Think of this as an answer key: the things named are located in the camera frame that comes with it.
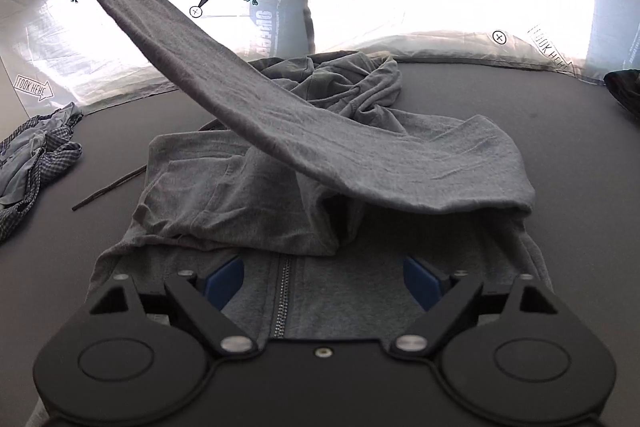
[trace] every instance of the black marker symbol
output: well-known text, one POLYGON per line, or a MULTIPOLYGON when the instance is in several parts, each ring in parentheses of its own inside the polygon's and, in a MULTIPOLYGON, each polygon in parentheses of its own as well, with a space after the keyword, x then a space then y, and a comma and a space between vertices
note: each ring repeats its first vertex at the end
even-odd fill
POLYGON ((193 17, 194 19, 197 19, 198 17, 200 17, 202 15, 202 7, 208 1, 209 0, 200 0, 200 4, 198 4, 197 6, 192 6, 191 8, 189 8, 189 13, 190 13, 191 17, 193 17))
POLYGON ((500 30, 496 30, 492 37, 494 38, 494 41, 498 42, 498 44, 506 44, 507 42, 507 36, 500 30))

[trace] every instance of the zipper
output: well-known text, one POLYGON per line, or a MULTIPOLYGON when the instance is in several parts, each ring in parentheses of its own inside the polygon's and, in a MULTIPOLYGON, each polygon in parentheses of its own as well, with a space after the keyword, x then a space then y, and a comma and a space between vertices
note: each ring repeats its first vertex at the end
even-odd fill
POLYGON ((284 329, 287 324, 287 313, 289 312, 289 282, 291 276, 291 256, 285 257, 280 277, 280 293, 278 296, 278 314, 276 315, 276 325, 273 333, 274 338, 283 339, 284 329))

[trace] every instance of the white wall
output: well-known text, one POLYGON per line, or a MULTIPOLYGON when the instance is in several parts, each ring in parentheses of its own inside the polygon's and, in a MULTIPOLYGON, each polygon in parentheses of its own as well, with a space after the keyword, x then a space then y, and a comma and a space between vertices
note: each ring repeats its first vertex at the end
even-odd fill
POLYGON ((9 75, 6 74, 4 64, 0 60, 0 141, 27 120, 29 120, 27 112, 22 107, 9 75))

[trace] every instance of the black object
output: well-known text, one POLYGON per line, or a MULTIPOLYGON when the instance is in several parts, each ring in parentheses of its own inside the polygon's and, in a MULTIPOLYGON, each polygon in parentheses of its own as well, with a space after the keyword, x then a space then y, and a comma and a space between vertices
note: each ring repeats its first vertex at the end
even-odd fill
POLYGON ((388 351, 379 339, 269 339, 259 350, 220 311, 244 279, 235 256, 202 279, 180 271, 157 293, 116 275, 38 354, 47 426, 600 424, 614 360, 539 280, 448 277, 420 257, 404 267, 426 313, 388 351), (478 325, 486 314, 499 318, 478 325))
POLYGON ((640 118, 640 70, 612 71, 604 83, 622 107, 640 118))

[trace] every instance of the blue plaid fabric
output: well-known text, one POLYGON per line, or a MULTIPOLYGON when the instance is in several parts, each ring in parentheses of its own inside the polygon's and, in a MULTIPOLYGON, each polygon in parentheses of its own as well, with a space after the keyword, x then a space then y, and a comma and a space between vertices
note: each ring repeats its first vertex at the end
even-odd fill
MULTIPOLYGON (((0 155, 23 131, 34 127, 42 120, 51 118, 56 112, 48 116, 34 116, 23 123, 11 136, 0 142, 0 155)), ((82 155, 82 146, 79 143, 71 142, 72 129, 81 119, 82 114, 75 114, 69 118, 66 124, 45 133, 45 146, 40 149, 38 158, 27 173, 24 198, 22 201, 0 209, 0 243, 11 235, 22 218, 31 210, 40 189, 58 178, 82 155)))

